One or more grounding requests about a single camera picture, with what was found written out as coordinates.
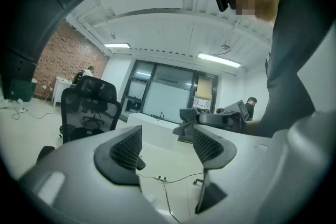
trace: sign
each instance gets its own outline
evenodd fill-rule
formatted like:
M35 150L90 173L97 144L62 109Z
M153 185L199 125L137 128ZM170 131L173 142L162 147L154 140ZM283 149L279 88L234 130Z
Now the sign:
M213 79L215 78L215 75L210 73L206 73L205 76Z

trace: dark gray shirt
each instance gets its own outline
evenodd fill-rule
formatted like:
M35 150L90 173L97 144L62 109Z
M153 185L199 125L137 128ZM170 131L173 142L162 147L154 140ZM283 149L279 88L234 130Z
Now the dark gray shirt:
M246 103L246 104L245 104L245 107L246 107L246 110L247 110L247 112L248 112L248 117L249 117L250 119L252 119L252 118L253 118L253 113L254 113L254 106L251 105L251 104L249 104L249 103Z
M327 0L280 0L267 68L269 101L258 135L272 137L315 108L297 72L329 30L333 15Z

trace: white table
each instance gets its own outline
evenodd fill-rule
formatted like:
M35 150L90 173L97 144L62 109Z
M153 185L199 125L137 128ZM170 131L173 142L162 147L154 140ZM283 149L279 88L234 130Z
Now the white table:
M51 101L54 103L54 106L56 105L56 103L61 102L63 91L66 88L70 88L71 85L72 85L72 81L66 80L60 77L56 77L56 83L55 83L55 87L54 87L54 91L52 93L53 95L51 99Z
M142 113L130 114L127 127L136 125L142 126L142 141L166 150L176 150L178 136L173 134L173 129L178 127L178 124L158 120Z

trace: window frame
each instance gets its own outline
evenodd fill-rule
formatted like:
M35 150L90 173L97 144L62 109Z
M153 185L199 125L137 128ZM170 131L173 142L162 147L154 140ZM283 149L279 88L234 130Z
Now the window frame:
M134 71L137 68L137 66L138 66L139 63L147 63L147 64L150 64L150 65L153 65L153 69L152 69L152 72L151 72L151 77L149 78L148 81L141 80L141 79L136 79L136 78L132 77L133 73L134 73ZM158 66L175 68L175 69L178 69L178 70L183 70L183 71L188 71L188 72L193 73L193 78L192 78L192 83L191 83L192 86L191 86L191 89L190 89L190 94L189 94L189 99L188 99L188 103L187 103L187 108L190 109L190 108L193 107L194 98L195 98L196 90L197 90L197 86L196 85L198 83L198 78L199 78L199 76L209 77L209 76L207 76L207 74L208 74L207 72L192 70L192 69L184 68L184 67L167 65L165 63L157 63L157 62L150 62L150 61L144 61L144 60L136 60L134 62L133 67L132 67L131 74L128 77L128 81L127 81L126 87L124 89L124 92L123 92L123 95L122 95L122 98L121 98L121 101L120 101L120 104L121 104L122 108L123 108L125 99L133 100L133 101L141 103L140 110L138 111L138 113L142 113L142 114L147 115L146 113L143 113L143 107L145 105L145 101L146 101L146 97L147 97L147 94L148 94L148 91L149 91L149 87L151 86L151 83L153 81L153 78L154 78L154 75L155 75L155 72L156 72L156 68ZM210 106L211 113L214 113L214 111L215 111L215 104L216 104L216 98L217 98L217 89L218 89L218 75L213 75L213 76L215 76L215 77L214 78L211 77L213 79L213 84L212 84L212 100L211 100L211 106ZM145 90L144 90L144 93L143 93L142 100L137 99L135 97L131 97L131 96L129 96L129 95L126 94L127 91L129 91L129 88L130 88L132 80L142 81L142 82L146 83L146 87L145 87ZM119 119L121 121L123 121L123 122L127 122L128 117L120 114Z

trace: black mesh office chair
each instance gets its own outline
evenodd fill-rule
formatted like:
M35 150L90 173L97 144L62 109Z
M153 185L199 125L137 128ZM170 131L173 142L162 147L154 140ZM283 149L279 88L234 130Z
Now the black mesh office chair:
M116 129L121 106L115 86L84 76L61 98L63 143Z

